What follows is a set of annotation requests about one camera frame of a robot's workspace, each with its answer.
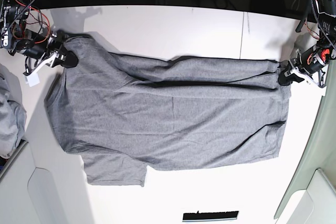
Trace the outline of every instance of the orange component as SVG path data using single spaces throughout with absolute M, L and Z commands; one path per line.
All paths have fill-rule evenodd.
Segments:
M 329 49 L 325 49 L 325 50 L 322 51 L 321 58 L 322 58 L 323 62 L 326 61 L 326 59 L 327 59 L 326 55 L 329 55 L 329 54 L 330 54 L 330 50 Z

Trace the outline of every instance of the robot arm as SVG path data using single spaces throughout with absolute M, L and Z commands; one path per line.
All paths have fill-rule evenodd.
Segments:
M 296 32 L 301 32 L 304 24 L 307 25 L 308 14 L 312 12 L 318 24 L 319 34 L 311 35 L 317 39 L 317 43 L 307 51 L 300 53 L 297 57 L 290 59 L 285 70 L 279 75 L 280 85 L 287 86 L 293 81 L 301 82 L 307 80 L 316 84 L 320 88 L 325 87 L 322 70 L 331 60 L 336 59 L 336 0 L 309 0 L 305 14 L 296 28 Z M 313 79 L 313 74 L 318 73 L 318 81 Z
M 67 35 L 62 31 L 54 33 L 50 29 L 48 18 L 38 8 L 32 6 L 35 0 L 2 0 L 0 9 L 0 48 L 8 50 L 12 56 L 15 53 L 26 56 L 25 76 L 36 73 L 43 65 L 55 67 L 61 65 L 66 68 L 75 67 L 78 58 L 68 51 L 63 43 Z M 38 13 L 36 22 L 40 24 L 37 33 L 26 28 L 27 18 L 31 11 Z M 46 26 L 47 34 L 40 34 Z M 35 59 L 34 68 L 28 64 L 28 59 Z

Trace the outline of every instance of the white plastic part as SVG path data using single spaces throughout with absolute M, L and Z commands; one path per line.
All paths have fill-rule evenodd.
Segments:
M 317 169 L 287 224 L 334 224 L 335 209 L 336 190 L 322 169 Z
M 31 73 L 28 76 L 25 76 L 26 84 L 30 87 L 38 85 L 40 83 L 40 78 L 38 77 L 38 73 Z
M 323 88 L 320 88 L 318 86 L 318 81 L 314 81 L 308 75 L 301 73 L 297 67 L 291 69 L 290 73 L 291 74 L 295 74 L 295 75 L 297 75 L 300 78 L 303 78 L 304 80 L 307 81 L 308 84 L 311 84 L 311 87 L 312 87 L 312 89 L 314 89 L 314 92 L 321 94 L 321 96 L 325 96 L 326 91 L 327 91 L 327 87 L 326 86 L 323 87 Z

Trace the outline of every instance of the white tabletop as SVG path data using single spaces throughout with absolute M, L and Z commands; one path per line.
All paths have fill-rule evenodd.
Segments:
M 314 44 L 297 20 L 253 13 L 172 6 L 97 6 L 45 10 L 55 29 L 91 33 L 109 51 L 172 59 L 182 55 L 288 59 L 294 44 Z M 43 67 L 41 83 L 25 84 L 24 57 L 0 50 L 0 72 L 27 111 L 26 140 L 35 165 L 54 177 L 69 223 L 181 223 L 184 212 L 236 211 L 234 223 L 275 223 L 274 213 L 300 161 L 321 95 L 294 83 L 278 158 L 213 169 L 160 172 L 145 186 L 90 186 L 81 158 L 59 147 L 44 98 L 62 67 Z

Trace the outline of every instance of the black strip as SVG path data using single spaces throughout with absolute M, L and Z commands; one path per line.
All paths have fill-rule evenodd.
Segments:
M 202 220 L 220 220 L 237 219 L 239 211 L 232 212 L 203 212 L 183 214 L 183 221 L 202 221 Z

